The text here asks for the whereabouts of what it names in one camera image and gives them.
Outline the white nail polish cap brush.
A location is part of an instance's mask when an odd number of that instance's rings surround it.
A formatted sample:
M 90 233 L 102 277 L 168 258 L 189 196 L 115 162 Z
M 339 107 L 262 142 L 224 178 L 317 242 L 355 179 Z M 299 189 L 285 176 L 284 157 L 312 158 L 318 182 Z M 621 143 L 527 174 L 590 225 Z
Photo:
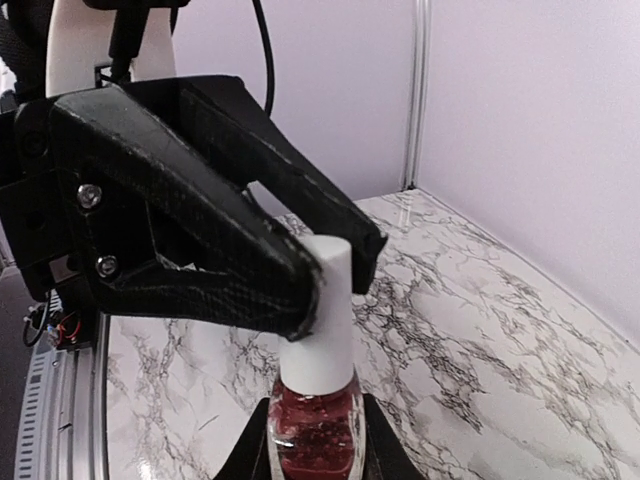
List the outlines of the white nail polish cap brush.
M 326 235 L 302 244 L 319 261 L 319 301 L 311 334 L 279 343 L 280 378 L 289 390 L 311 396 L 343 390 L 355 374 L 353 355 L 351 245 Z

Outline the red nail polish bottle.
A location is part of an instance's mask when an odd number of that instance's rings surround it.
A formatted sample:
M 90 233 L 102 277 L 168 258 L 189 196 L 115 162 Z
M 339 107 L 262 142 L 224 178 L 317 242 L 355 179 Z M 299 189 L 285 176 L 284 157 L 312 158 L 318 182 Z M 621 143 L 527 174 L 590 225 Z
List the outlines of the red nail polish bottle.
M 366 426 L 358 376 L 326 395 L 294 392 L 277 378 L 269 399 L 266 438 L 273 479 L 361 479 Z

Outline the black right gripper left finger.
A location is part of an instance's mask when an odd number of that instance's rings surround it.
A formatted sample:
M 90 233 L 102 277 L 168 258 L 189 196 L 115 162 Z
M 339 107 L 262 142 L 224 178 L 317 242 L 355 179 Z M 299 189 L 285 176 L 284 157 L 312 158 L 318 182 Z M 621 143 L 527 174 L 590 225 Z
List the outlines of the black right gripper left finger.
M 269 399 L 257 404 L 214 480 L 271 480 L 267 447 Z

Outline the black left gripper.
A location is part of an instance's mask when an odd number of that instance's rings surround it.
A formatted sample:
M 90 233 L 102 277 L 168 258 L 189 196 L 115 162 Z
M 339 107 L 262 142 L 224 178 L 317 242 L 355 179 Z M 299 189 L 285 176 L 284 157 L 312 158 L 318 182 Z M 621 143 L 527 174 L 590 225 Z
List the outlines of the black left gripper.
M 1 118 L 1 221 L 29 292 L 87 310 L 176 310 L 176 79 L 82 89 Z

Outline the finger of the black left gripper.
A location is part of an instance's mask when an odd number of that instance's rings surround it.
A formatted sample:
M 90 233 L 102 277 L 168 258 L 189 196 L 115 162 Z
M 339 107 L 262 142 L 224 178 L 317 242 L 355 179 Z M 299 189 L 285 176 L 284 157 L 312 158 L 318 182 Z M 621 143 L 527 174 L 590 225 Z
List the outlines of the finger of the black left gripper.
M 369 291 L 386 236 L 287 140 L 240 78 L 182 78 L 179 108 L 188 140 L 217 173 L 240 188 L 262 184 L 312 232 L 348 240 L 353 292 Z
M 108 313 L 305 337 L 313 255 L 245 191 L 273 151 L 194 83 L 59 97 L 49 117 L 73 246 Z

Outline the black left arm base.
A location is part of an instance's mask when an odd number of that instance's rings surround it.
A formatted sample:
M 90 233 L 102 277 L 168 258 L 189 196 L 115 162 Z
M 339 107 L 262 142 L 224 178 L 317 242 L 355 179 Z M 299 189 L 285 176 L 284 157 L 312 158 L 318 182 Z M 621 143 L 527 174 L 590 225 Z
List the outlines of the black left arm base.
M 25 347 L 44 341 L 55 350 L 75 351 L 95 345 L 99 316 L 89 310 L 67 309 L 58 293 L 51 290 L 44 302 L 29 307 L 23 322 Z

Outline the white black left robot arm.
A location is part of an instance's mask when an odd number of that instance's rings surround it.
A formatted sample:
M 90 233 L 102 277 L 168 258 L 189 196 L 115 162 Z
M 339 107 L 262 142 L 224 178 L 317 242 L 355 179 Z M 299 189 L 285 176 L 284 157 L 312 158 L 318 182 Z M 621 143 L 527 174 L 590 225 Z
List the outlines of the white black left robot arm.
M 345 340 L 386 239 L 236 76 L 180 77 L 180 1 L 5 1 L 1 223 L 63 345 L 100 314 Z

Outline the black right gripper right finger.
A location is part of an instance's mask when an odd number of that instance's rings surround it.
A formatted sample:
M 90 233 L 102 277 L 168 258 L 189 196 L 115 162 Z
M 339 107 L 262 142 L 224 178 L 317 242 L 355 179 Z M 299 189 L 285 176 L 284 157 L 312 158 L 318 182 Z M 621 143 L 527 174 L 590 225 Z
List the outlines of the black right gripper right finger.
M 364 480 L 424 480 L 372 394 L 365 394 Z

